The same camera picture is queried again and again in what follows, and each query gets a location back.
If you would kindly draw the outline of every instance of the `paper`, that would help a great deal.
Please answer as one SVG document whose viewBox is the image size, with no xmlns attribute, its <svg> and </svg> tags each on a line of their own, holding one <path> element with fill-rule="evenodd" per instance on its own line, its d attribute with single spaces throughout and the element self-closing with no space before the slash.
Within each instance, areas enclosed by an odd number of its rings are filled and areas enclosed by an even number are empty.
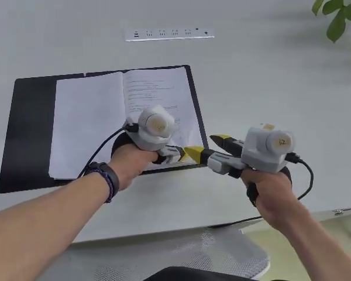
<svg viewBox="0 0 351 281">
<path fill-rule="evenodd" d="M 59 80 L 56 86 L 49 175 L 74 179 L 99 145 L 125 121 L 122 73 Z M 112 143 L 97 154 L 107 162 Z"/>
<path fill-rule="evenodd" d="M 170 145 L 203 145 L 184 67 L 58 81 L 50 177 L 76 178 L 95 150 L 123 125 L 128 115 L 137 119 L 144 109 L 159 104 L 175 119 Z M 96 162 L 109 161 L 113 141 L 97 154 Z M 189 159 L 171 167 L 193 163 Z M 150 164 L 146 170 L 165 167 L 170 166 Z"/>
<path fill-rule="evenodd" d="M 201 145 L 198 119 L 184 67 L 167 70 L 131 70 L 123 75 L 126 114 L 137 119 L 158 104 L 175 119 L 169 145 Z"/>
</svg>

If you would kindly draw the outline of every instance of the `white desk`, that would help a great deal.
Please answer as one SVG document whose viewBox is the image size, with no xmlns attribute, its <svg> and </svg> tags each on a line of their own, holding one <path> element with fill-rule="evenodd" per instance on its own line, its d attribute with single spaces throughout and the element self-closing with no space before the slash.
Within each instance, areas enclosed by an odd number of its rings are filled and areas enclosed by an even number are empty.
<svg viewBox="0 0 351 281">
<path fill-rule="evenodd" d="M 119 2 L 0 0 L 0 166 L 16 78 L 189 64 L 207 134 L 243 138 L 261 122 L 290 129 L 316 177 L 305 205 L 351 207 L 351 46 L 326 39 L 328 20 L 312 15 L 312 0 Z M 216 38 L 123 41 L 123 28 L 147 26 L 212 27 Z M 309 175 L 290 170 L 300 194 Z M 0 194 L 0 210 L 51 190 Z M 228 176 L 153 174 L 104 205 L 75 241 L 254 215 L 242 183 Z"/>
</svg>

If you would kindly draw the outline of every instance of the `black folder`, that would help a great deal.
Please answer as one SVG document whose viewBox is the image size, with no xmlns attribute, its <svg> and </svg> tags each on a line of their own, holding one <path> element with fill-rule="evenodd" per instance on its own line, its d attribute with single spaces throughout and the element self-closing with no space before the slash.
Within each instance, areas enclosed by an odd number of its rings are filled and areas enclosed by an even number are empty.
<svg viewBox="0 0 351 281">
<path fill-rule="evenodd" d="M 198 118 L 203 146 L 208 147 L 195 85 L 190 66 L 168 66 L 141 69 L 168 69 L 185 67 L 192 101 Z M 0 193 L 43 189 L 60 186 L 69 180 L 49 176 L 54 105 L 57 80 L 100 76 L 129 70 L 104 71 L 60 76 L 19 78 L 15 81 L 4 154 L 0 172 Z M 190 169 L 201 165 L 170 167 L 145 171 L 143 174 Z"/>
</svg>

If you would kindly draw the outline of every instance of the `outlet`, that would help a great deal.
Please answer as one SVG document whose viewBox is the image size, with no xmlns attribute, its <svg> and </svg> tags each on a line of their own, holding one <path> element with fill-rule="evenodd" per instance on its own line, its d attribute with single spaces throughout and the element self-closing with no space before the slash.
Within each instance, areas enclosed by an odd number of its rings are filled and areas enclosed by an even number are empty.
<svg viewBox="0 0 351 281">
<path fill-rule="evenodd" d="M 209 28 L 126 28 L 126 42 L 214 38 Z"/>
</svg>

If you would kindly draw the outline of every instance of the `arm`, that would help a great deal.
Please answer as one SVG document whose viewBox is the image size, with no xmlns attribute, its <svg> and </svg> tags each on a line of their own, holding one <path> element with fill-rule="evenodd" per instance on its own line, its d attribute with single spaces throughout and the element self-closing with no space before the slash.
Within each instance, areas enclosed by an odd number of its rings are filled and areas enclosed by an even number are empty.
<svg viewBox="0 0 351 281">
<path fill-rule="evenodd" d="M 289 240 L 313 281 L 351 280 L 351 257 L 296 199 L 284 174 L 245 170 L 242 179 L 256 183 L 258 211 Z"/>
<path fill-rule="evenodd" d="M 156 157 L 134 145 L 119 148 L 108 164 L 118 175 L 120 190 Z M 108 196 L 104 178 L 91 173 L 0 211 L 0 280 L 34 280 L 72 243 Z"/>
</svg>

